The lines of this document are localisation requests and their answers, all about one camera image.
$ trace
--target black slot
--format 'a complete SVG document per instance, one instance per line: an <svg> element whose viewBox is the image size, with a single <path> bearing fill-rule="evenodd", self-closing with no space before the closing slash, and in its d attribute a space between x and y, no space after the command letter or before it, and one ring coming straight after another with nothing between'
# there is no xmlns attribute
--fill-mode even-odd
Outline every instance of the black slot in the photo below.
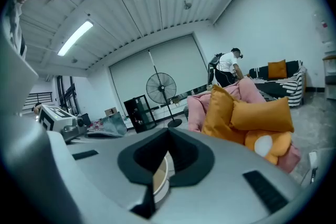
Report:
<svg viewBox="0 0 336 224"><path fill-rule="evenodd" d="M271 214L288 203L287 199L259 171L251 171L243 176Z"/></svg>
<svg viewBox="0 0 336 224"><path fill-rule="evenodd" d="M113 136L108 134L102 134L102 133L87 133L85 135L87 138L96 138L96 139L115 139L120 138L120 136Z"/></svg>
<svg viewBox="0 0 336 224"><path fill-rule="evenodd" d="M91 157L91 156L95 156L97 154L98 154L97 151L91 150L91 151L85 151L85 152L75 153L72 156L77 161L79 159L88 158L88 157Z"/></svg>

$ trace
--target bag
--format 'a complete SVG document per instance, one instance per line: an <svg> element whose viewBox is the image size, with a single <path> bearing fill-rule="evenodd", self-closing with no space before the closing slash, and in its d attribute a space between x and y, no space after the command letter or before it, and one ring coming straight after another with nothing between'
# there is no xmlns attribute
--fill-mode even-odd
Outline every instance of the bag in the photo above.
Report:
<svg viewBox="0 0 336 224"><path fill-rule="evenodd" d="M214 68L216 68L216 66L219 63L219 59L221 58L223 54L215 54L214 58L211 59L209 65L213 66Z"/></svg>
<svg viewBox="0 0 336 224"><path fill-rule="evenodd" d="M215 54L208 65L208 85L210 85L214 79L214 69L219 63L219 59L223 54Z"/></svg>

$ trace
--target orange pillow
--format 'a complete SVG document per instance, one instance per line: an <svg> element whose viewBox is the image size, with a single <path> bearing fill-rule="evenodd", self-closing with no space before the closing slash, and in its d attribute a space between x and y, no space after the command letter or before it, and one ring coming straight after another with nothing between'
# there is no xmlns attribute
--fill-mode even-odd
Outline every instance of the orange pillow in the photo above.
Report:
<svg viewBox="0 0 336 224"><path fill-rule="evenodd" d="M285 155L291 143L290 132L269 132L263 130L249 131L246 134L245 146L254 151L254 145L259 137L269 135L272 138L272 148L265 156L265 159L273 164L278 163L278 157Z"/></svg>
<svg viewBox="0 0 336 224"><path fill-rule="evenodd" d="M268 63L269 79L285 79L287 78L286 60L280 62Z"/></svg>
<svg viewBox="0 0 336 224"><path fill-rule="evenodd" d="M246 131L229 127L235 100L222 87L214 85L202 133L243 145Z"/></svg>
<svg viewBox="0 0 336 224"><path fill-rule="evenodd" d="M288 97L266 103L234 101L230 126L248 131L294 132Z"/></svg>

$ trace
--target cardboard box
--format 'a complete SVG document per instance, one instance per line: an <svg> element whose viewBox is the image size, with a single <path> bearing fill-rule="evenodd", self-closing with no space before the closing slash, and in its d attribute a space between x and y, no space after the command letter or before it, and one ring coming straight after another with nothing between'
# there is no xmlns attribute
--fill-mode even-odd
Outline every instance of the cardboard box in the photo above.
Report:
<svg viewBox="0 0 336 224"><path fill-rule="evenodd" d="M111 109L105 110L105 114L106 114L107 117L110 116L110 115L115 114L116 112L117 112L116 108L111 108Z"/></svg>

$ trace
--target light fixture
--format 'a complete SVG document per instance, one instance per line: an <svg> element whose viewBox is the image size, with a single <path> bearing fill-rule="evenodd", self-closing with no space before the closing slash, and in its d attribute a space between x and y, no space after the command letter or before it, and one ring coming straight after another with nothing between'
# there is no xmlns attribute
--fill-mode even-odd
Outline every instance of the light fixture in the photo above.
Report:
<svg viewBox="0 0 336 224"><path fill-rule="evenodd" d="M89 30L93 24L89 22L88 20L83 23L74 33L73 35L65 42L63 47L60 49L60 51L57 53L59 56L64 56L67 51L71 48L71 46L77 41L78 38L80 38L87 30Z"/></svg>

